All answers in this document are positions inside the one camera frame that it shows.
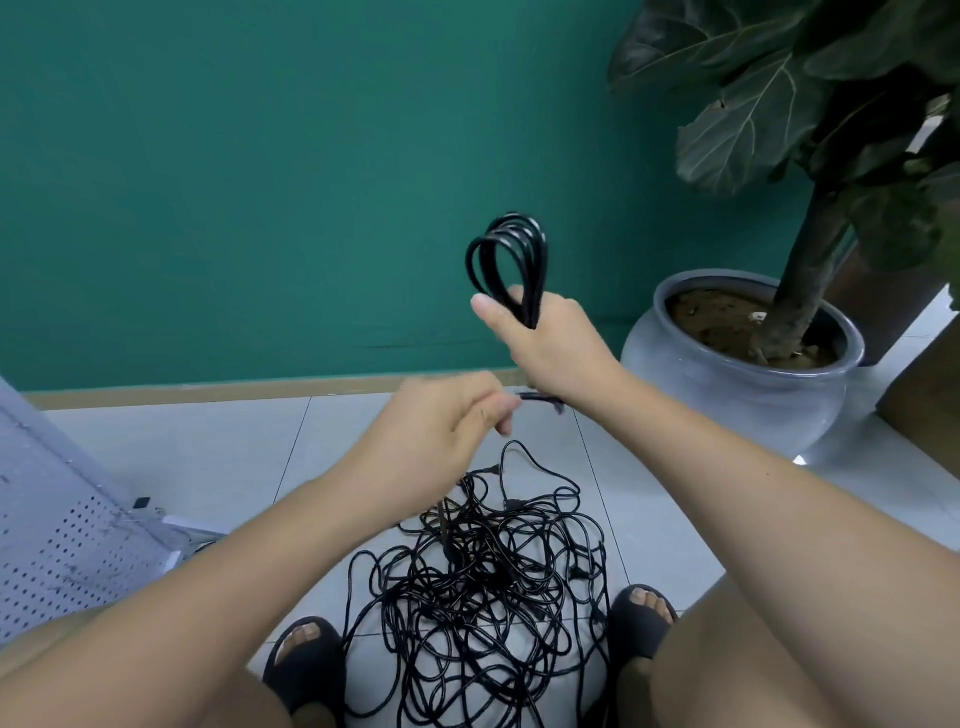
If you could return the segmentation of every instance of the forearm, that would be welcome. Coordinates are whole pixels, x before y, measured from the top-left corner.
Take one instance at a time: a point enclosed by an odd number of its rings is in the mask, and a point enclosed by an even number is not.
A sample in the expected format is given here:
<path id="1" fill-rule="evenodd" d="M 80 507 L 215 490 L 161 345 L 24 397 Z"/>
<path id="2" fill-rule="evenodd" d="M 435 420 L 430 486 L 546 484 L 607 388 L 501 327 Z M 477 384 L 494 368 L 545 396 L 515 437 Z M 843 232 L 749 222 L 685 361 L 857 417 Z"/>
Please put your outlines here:
<path id="1" fill-rule="evenodd" d="M 658 478 L 826 692 L 875 725 L 955 720 L 955 554 L 625 372 L 597 386 L 587 414 Z"/>
<path id="2" fill-rule="evenodd" d="M 185 725 L 372 533 L 334 469 L 0 683 L 0 724 Z"/>

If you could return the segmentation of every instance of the black sandal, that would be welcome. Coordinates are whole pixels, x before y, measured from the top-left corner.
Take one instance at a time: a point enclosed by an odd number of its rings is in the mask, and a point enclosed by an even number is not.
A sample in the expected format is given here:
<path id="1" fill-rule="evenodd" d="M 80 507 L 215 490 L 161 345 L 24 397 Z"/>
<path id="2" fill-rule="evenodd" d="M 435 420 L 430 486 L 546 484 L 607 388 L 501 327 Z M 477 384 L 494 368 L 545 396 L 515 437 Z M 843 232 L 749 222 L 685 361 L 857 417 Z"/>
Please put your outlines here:
<path id="1" fill-rule="evenodd" d="M 320 627 L 320 637 L 298 644 L 277 665 L 276 654 L 284 641 L 305 624 Z M 344 728 L 347 656 L 343 640 L 326 619 L 298 619 L 283 631 L 267 658 L 263 684 L 276 693 L 291 716 L 307 703 L 320 703 L 333 713 L 337 728 Z"/>
<path id="2" fill-rule="evenodd" d="M 645 604 L 634 604 L 630 599 L 634 589 L 642 589 L 644 592 L 657 595 L 666 602 L 666 608 L 670 612 L 670 617 L 673 618 L 673 623 L 676 624 L 679 619 L 670 600 L 653 587 L 648 587 L 645 584 L 634 584 L 620 592 L 607 617 L 607 647 L 610 651 L 607 687 L 604 689 L 603 697 L 597 701 L 597 705 L 588 713 L 588 716 L 592 714 L 594 721 L 600 720 L 601 722 L 589 724 L 604 725 L 602 718 L 603 714 L 606 714 L 607 728 L 619 727 L 619 716 L 616 710 L 616 683 L 620 677 L 620 672 L 634 657 L 646 657 L 653 660 L 657 650 L 660 649 L 660 643 L 663 642 L 666 633 L 673 626 L 657 614 L 657 610 L 653 607 L 648 607 Z"/>

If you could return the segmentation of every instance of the tile grout line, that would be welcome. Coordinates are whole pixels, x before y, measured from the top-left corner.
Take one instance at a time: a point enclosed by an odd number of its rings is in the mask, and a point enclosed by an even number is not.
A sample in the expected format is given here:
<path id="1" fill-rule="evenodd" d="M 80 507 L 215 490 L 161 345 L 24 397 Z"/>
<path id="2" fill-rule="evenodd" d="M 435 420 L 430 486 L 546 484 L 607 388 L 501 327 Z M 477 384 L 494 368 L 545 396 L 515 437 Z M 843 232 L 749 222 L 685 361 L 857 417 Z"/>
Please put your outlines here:
<path id="1" fill-rule="evenodd" d="M 603 512 L 604 515 L 607 516 L 607 523 L 610 524 L 610 535 L 611 538 L 613 538 L 613 545 L 616 546 L 616 555 L 620 557 L 620 565 L 623 567 L 623 572 L 627 576 L 627 581 L 630 581 L 630 573 L 627 571 L 627 563 L 623 560 L 623 553 L 620 551 L 620 543 L 616 540 L 616 533 L 613 531 L 613 521 L 610 520 L 610 511 L 607 510 L 607 502 L 603 497 L 603 488 L 600 487 L 600 481 L 597 479 L 597 472 L 593 469 L 593 460 L 590 458 L 590 448 L 587 447 L 587 438 L 584 437 L 584 431 L 580 427 L 580 418 L 577 416 L 576 410 L 573 410 L 573 421 L 577 424 L 577 432 L 580 433 L 580 442 L 584 444 L 584 452 L 587 454 L 587 462 L 590 464 L 590 472 L 593 475 L 593 482 L 597 485 L 597 493 L 600 494 L 600 502 L 603 503 Z"/>
<path id="2" fill-rule="evenodd" d="M 303 408 L 303 419 L 300 420 L 300 426 L 297 428 L 297 437 L 294 438 L 294 444 L 290 447 L 290 454 L 287 455 L 287 464 L 283 466 L 283 475 L 280 476 L 280 482 L 276 485 L 276 493 L 274 493 L 274 503 L 276 503 L 276 497 L 280 495 L 280 488 L 283 487 L 283 478 L 287 476 L 287 468 L 290 467 L 290 461 L 294 458 L 294 450 L 297 449 L 297 441 L 300 439 L 300 433 L 303 430 L 303 423 L 306 422 L 306 413 L 310 411 L 310 404 L 313 402 L 311 397 L 307 400 L 306 406 Z"/>

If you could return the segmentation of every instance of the fingernail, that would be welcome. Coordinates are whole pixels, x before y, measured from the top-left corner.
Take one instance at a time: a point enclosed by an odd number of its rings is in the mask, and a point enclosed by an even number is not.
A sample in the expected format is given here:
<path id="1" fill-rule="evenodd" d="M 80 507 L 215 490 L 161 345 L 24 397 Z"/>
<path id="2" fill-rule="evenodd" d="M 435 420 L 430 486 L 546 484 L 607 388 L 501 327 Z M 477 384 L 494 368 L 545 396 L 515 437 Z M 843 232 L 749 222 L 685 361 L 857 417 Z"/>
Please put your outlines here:
<path id="1" fill-rule="evenodd" d="M 477 313 L 482 313 L 487 310 L 491 303 L 493 303 L 493 299 L 483 293 L 475 293 L 473 294 L 473 298 L 470 299 L 470 305 L 473 306 L 473 310 Z"/>

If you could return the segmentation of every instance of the thigh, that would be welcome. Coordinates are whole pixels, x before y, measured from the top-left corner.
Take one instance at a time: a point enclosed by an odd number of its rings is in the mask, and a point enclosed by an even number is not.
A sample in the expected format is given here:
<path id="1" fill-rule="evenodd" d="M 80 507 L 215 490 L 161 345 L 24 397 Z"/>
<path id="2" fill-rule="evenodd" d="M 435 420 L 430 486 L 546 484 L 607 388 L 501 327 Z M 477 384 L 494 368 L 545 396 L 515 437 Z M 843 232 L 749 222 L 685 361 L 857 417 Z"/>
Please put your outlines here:
<path id="1" fill-rule="evenodd" d="M 17 637 L 0 651 L 0 680 L 89 624 L 107 608 L 97 607 L 54 619 Z M 242 669 L 213 700 L 197 728 L 291 728 L 292 725 L 279 698 L 259 678 Z"/>
<path id="2" fill-rule="evenodd" d="M 651 691 L 662 728 L 848 725 L 727 576 L 664 640 Z"/>
<path id="3" fill-rule="evenodd" d="M 0 680 L 89 623 L 108 607 L 96 607 L 53 619 L 17 637 L 0 650 Z"/>

